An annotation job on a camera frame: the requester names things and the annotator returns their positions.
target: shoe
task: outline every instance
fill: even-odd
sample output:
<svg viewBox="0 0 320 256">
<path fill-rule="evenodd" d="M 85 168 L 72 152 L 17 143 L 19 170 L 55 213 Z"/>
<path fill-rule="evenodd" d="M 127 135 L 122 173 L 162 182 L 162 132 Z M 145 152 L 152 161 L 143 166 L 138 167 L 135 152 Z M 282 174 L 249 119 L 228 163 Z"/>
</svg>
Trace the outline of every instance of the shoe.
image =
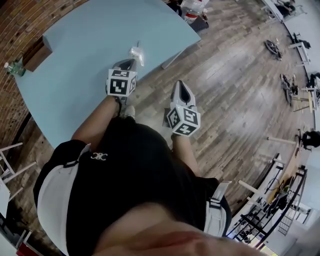
<svg viewBox="0 0 320 256">
<path fill-rule="evenodd" d="M 135 107 L 132 105 L 127 105 L 124 110 L 124 117 L 131 117 L 133 119 L 136 119 L 136 110 Z"/>
</svg>

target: wooden box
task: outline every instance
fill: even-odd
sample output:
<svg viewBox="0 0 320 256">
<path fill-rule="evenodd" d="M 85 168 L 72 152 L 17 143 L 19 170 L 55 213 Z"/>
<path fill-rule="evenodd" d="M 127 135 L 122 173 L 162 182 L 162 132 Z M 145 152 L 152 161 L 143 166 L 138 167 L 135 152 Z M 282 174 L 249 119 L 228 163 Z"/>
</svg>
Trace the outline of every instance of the wooden box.
<svg viewBox="0 0 320 256">
<path fill-rule="evenodd" d="M 23 54 L 23 67 L 33 72 L 51 53 L 48 42 L 42 36 Z"/>
</svg>

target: wooden floor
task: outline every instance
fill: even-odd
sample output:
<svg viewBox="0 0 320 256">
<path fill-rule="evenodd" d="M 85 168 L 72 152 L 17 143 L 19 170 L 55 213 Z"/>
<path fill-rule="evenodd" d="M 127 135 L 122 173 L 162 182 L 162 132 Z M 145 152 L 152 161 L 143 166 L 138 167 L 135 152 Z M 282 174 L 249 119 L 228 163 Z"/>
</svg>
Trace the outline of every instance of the wooden floor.
<svg viewBox="0 0 320 256">
<path fill-rule="evenodd" d="M 298 128 L 314 126 L 308 109 L 293 112 L 285 100 L 280 74 L 292 77 L 302 88 L 306 74 L 296 49 L 288 49 L 290 40 L 283 24 L 264 23 L 268 19 L 255 0 L 214 0 L 208 3 L 209 28 L 202 31 L 202 40 L 187 49 L 169 68 L 157 68 L 138 84 L 130 96 L 136 108 L 136 120 L 159 131 L 170 144 L 171 132 L 162 127 L 164 108 L 169 106 L 170 94 L 180 79 L 194 92 L 201 113 L 201 128 L 192 137 L 192 147 L 201 175 L 232 181 L 226 193 L 232 211 L 236 211 L 249 192 L 238 180 L 256 186 L 272 156 L 279 152 L 286 161 L 292 145 L 267 141 L 266 136 L 294 139 Z M 279 41 L 283 60 L 273 59 L 264 46 L 265 40 Z M 53 149 L 31 120 L 20 141 L 23 150 L 15 152 L 16 166 L 33 160 L 36 171 L 21 177 L 24 192 L 14 203 L 22 207 L 28 228 L 35 239 L 54 246 L 42 231 L 32 197 L 33 184 L 39 168 L 49 159 Z M 19 182 L 10 183 L 12 191 Z"/>
</svg>

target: brick wall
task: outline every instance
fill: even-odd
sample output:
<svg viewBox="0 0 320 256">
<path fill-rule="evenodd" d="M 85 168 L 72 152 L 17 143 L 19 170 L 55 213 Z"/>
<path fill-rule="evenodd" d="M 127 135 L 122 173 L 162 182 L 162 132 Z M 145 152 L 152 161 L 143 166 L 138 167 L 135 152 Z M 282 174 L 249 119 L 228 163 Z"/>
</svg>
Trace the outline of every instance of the brick wall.
<svg viewBox="0 0 320 256">
<path fill-rule="evenodd" d="M 52 24 L 87 0 L 7 0 L 0 8 L 0 145 L 12 143 L 28 113 L 15 79 L 3 69 Z"/>
</svg>

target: white chair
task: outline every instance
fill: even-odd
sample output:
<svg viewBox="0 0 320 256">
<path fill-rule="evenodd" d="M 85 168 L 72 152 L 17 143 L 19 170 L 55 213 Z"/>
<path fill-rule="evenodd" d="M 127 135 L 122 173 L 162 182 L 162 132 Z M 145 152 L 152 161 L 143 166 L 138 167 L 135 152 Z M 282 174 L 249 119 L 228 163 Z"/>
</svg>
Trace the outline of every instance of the white chair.
<svg viewBox="0 0 320 256">
<path fill-rule="evenodd" d="M 222 237 L 227 224 L 227 213 L 220 205 L 228 185 L 231 181 L 224 181 L 216 188 L 210 202 L 206 202 L 204 232 L 215 237 Z"/>
<path fill-rule="evenodd" d="M 18 191 L 11 195 L 10 190 L 8 189 L 6 184 L 36 164 L 36 162 L 34 161 L 28 166 L 22 168 L 21 170 L 14 172 L 4 155 L 4 151 L 18 147 L 20 145 L 22 145 L 22 142 L 11 146 L 6 146 L 4 148 L 0 148 L 0 161 L 3 160 L 6 165 L 6 170 L 4 170 L 3 167 L 0 165 L 0 168 L 3 171 L 3 173 L 0 175 L 0 213 L 5 218 L 7 217 L 8 203 L 23 190 L 23 187 L 21 187 L 18 189 Z"/>
<path fill-rule="evenodd" d="M 261 8 L 261 10 L 269 9 L 269 11 L 272 12 L 274 18 L 267 20 L 265 23 L 272 23 L 276 20 L 280 21 L 281 23 L 287 22 L 301 14 L 307 14 L 302 5 L 297 5 L 295 7 L 295 12 L 292 15 L 289 15 L 287 17 L 284 17 L 281 12 L 278 10 L 276 4 L 278 4 L 278 1 L 276 0 L 262 0 L 262 2 L 265 4 L 264 7 Z"/>
<path fill-rule="evenodd" d="M 29 231 L 28 233 L 26 230 L 23 231 L 22 235 L 20 236 L 18 242 L 15 245 L 16 254 L 21 255 L 19 254 L 19 252 L 23 250 L 24 253 L 26 253 L 27 251 L 29 253 L 28 255 L 44 256 L 28 243 L 28 239 L 30 238 L 31 234 L 31 231 Z"/>
<path fill-rule="evenodd" d="M 301 49 L 302 49 L 302 54 L 303 54 L 303 56 L 304 56 L 304 58 L 305 58 L 305 60 L 302 59 L 301 62 L 297 62 L 295 66 L 296 66 L 296 67 L 301 67 L 301 66 L 305 66 L 305 65 L 310 65 L 309 55 L 308 55 L 308 53 L 307 53 L 307 49 L 306 49 L 304 43 L 303 43 L 303 42 L 294 43 L 294 44 L 291 44 L 288 48 L 291 49 L 291 48 L 295 48 L 295 47 L 296 47 L 297 49 L 298 49 L 298 47 L 301 47 Z"/>
</svg>

